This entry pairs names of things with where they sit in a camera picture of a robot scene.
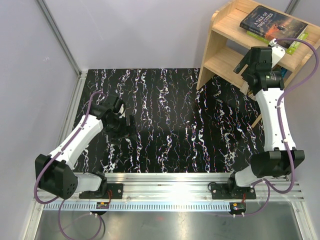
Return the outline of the dark Tale of Two Cities book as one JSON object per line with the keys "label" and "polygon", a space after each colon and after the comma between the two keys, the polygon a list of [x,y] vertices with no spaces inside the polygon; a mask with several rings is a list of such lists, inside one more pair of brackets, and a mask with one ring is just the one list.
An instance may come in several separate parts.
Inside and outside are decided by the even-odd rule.
{"label": "dark Tale of Two Cities book", "polygon": [[308,24],[258,5],[240,22],[239,26],[267,43],[273,39],[283,39],[279,45],[289,49],[296,43],[293,39],[299,39],[305,33]]}

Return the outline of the blue 26-storey treehouse book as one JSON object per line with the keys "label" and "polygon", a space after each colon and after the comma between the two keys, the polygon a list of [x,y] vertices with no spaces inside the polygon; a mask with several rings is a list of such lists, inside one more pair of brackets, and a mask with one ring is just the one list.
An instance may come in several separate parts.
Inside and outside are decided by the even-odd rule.
{"label": "blue 26-storey treehouse book", "polygon": [[281,67],[280,70],[281,70],[281,75],[282,75],[282,77],[285,78],[286,73],[287,73],[288,70],[287,70],[286,68],[284,68],[284,67]]}

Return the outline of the blue book back cover up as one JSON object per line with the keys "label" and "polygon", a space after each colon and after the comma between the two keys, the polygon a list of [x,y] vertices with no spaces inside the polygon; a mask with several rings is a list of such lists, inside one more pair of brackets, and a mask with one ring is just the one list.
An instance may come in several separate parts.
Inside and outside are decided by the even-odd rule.
{"label": "blue book back cover up", "polygon": [[248,89],[247,89],[247,97],[254,100],[254,101],[257,100],[256,96],[253,93],[253,90],[250,87],[248,87]]}

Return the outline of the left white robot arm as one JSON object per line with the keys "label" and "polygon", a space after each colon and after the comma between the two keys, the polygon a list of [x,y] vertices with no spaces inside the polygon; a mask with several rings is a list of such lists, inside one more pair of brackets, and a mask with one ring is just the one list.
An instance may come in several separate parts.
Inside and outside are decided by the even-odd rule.
{"label": "left white robot arm", "polygon": [[107,178],[100,172],[74,172],[81,153],[101,132],[106,141],[119,145],[122,139],[137,138],[133,115],[126,115],[125,102],[116,97],[102,105],[89,103],[85,115],[68,137],[48,155],[39,154],[35,159],[34,198],[41,204],[41,189],[63,200],[78,193],[85,199],[102,199],[111,195]]}

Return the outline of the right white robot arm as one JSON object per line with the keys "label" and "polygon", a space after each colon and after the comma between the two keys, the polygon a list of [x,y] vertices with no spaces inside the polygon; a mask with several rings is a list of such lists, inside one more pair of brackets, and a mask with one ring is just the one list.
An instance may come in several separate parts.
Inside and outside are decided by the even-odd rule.
{"label": "right white robot arm", "polygon": [[285,88],[282,73],[273,69],[284,55],[284,49],[278,45],[254,46],[233,70],[253,91],[264,129],[264,152],[252,155],[250,165],[232,173],[227,180],[226,192],[233,199],[243,195],[253,183],[290,175],[305,159],[304,151],[297,149],[290,134],[281,98]]}

